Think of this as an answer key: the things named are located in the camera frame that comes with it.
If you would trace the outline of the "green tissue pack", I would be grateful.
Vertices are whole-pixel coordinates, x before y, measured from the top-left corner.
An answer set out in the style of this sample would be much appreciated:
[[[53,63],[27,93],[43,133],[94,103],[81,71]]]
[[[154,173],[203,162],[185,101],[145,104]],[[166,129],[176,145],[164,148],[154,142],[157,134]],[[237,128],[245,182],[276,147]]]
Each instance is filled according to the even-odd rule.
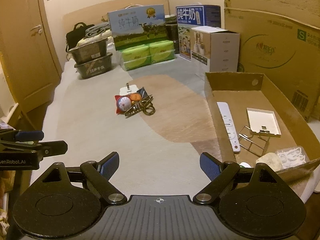
[[[147,44],[126,48],[120,51],[122,68],[125,71],[148,66],[151,64],[150,49]]]
[[[173,60],[175,58],[174,42],[163,40],[149,44],[151,63]]]

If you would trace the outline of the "black laptop bag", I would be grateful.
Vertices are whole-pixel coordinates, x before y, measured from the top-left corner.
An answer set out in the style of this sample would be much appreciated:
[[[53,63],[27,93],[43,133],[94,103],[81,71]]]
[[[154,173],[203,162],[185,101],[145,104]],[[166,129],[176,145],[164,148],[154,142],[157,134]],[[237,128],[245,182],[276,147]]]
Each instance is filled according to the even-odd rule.
[[[66,52],[76,47],[78,42],[86,36],[86,30],[93,26],[93,24],[86,25],[84,22],[77,23],[73,30],[66,34]]]

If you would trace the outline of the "dark box behind milk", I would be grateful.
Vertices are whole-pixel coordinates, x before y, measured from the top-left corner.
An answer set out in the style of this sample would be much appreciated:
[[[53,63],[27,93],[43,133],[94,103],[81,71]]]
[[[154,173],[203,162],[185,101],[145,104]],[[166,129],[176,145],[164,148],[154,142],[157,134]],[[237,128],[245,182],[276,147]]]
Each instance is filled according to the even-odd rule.
[[[175,54],[179,54],[179,37],[176,15],[165,15],[165,27],[168,33],[168,39],[174,43]]]

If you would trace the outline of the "open brown cardboard tray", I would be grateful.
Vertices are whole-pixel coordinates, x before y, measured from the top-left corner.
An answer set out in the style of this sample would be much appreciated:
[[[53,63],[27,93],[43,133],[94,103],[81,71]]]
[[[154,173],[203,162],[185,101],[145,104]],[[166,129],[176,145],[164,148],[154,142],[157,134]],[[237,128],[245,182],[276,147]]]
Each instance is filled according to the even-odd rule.
[[[284,181],[319,168],[319,140],[299,111],[264,74],[206,73],[204,91],[224,161],[247,162],[302,147],[306,161],[283,169]]]

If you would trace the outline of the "red Doraemon toy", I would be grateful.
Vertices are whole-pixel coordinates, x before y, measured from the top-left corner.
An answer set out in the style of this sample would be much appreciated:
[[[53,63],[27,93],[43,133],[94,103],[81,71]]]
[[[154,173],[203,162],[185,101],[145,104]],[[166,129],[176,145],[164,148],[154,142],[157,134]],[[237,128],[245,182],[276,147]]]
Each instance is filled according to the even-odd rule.
[[[124,114],[132,107],[132,101],[128,95],[115,95],[116,100],[116,114]]]

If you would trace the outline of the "white remote control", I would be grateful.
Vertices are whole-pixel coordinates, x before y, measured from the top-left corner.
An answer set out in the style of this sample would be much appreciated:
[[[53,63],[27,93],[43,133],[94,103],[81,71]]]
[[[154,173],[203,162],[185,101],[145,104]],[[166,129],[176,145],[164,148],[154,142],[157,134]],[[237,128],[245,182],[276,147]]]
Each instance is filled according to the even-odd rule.
[[[240,144],[238,140],[238,134],[235,129],[235,125],[233,122],[231,111],[229,109],[229,105],[226,102],[217,102],[217,106],[222,116],[223,123],[225,125],[232,150],[234,153],[240,153],[241,149],[240,149]]]

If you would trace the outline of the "beige power adapter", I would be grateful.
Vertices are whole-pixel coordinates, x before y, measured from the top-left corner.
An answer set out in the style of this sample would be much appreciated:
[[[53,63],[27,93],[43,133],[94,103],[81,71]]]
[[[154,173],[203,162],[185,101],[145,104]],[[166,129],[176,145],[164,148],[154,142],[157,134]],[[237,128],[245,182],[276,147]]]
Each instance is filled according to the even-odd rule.
[[[272,170],[274,170],[274,172],[277,172],[283,169],[281,159],[278,157],[277,154],[272,152],[264,154],[263,156],[258,158],[255,163],[267,164]]]

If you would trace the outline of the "orange round tag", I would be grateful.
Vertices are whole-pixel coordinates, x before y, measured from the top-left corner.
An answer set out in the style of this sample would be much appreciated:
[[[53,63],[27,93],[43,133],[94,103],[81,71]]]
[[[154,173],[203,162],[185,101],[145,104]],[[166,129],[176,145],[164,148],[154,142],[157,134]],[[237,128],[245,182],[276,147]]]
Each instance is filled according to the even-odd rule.
[[[132,93],[129,95],[131,101],[140,101],[142,96],[139,93]]]

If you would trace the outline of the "metal wire rack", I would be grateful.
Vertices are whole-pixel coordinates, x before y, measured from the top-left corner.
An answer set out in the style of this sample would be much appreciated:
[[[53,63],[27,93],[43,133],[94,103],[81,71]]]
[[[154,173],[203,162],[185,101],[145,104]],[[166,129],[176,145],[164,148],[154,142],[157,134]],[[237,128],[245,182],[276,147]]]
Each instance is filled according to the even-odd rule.
[[[241,148],[254,154],[257,157],[262,157],[268,149],[271,137],[252,134],[248,126],[244,126],[238,133],[238,141]]]

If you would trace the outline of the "beige box lid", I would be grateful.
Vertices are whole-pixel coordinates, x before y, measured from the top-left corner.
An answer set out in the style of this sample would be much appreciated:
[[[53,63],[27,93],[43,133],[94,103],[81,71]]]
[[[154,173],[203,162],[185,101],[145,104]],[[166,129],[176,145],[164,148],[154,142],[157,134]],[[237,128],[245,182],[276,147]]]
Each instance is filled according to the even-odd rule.
[[[281,137],[281,130],[274,111],[247,108],[247,118],[252,134]]]

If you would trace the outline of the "upper black food tray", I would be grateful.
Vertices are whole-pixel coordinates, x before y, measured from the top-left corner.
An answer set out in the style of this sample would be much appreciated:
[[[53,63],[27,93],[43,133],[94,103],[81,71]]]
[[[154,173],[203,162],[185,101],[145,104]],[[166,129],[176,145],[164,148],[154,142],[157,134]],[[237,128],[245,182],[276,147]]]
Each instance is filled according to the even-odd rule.
[[[89,42],[79,47],[74,47],[68,52],[72,55],[77,64],[86,63],[107,54],[107,41],[108,38]]]

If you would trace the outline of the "black food tray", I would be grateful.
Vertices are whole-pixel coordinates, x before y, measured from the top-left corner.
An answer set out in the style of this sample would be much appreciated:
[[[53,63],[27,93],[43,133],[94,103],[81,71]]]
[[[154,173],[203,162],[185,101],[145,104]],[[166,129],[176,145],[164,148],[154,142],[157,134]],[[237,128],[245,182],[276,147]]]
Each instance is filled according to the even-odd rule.
[[[72,55],[77,64],[86,63],[107,54],[107,41],[108,38],[89,42],[79,47],[74,47],[68,52]]]
[[[75,64],[74,68],[80,74],[82,79],[88,79],[112,69],[112,53],[107,52],[105,56],[93,59],[82,64]]]

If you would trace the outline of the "green cap small bottle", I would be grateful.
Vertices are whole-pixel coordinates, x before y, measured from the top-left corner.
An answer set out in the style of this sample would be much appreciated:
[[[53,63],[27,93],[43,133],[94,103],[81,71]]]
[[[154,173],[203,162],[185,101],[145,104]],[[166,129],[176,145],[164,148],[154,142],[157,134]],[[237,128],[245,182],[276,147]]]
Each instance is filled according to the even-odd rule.
[[[240,167],[243,167],[243,168],[252,168],[251,165],[249,165],[249,164],[246,163],[246,162],[241,162],[241,163],[240,163]]]

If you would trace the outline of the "green landscape milk box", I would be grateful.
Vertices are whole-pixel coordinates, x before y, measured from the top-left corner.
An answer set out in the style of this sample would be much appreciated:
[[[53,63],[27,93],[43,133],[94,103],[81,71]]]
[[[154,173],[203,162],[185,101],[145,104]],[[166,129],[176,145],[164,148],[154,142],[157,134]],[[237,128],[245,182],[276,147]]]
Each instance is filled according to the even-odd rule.
[[[116,50],[168,38],[162,4],[128,7],[107,16]]]

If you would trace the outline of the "white wall plug charger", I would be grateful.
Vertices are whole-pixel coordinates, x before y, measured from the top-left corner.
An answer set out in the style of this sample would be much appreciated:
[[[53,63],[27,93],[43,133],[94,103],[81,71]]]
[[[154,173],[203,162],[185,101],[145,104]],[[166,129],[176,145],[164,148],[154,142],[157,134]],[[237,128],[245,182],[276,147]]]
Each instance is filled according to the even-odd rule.
[[[136,93],[138,90],[139,90],[139,88],[136,85],[129,85],[127,83],[125,87],[121,87],[121,89],[119,91],[119,95],[120,96],[129,95],[132,93]]]

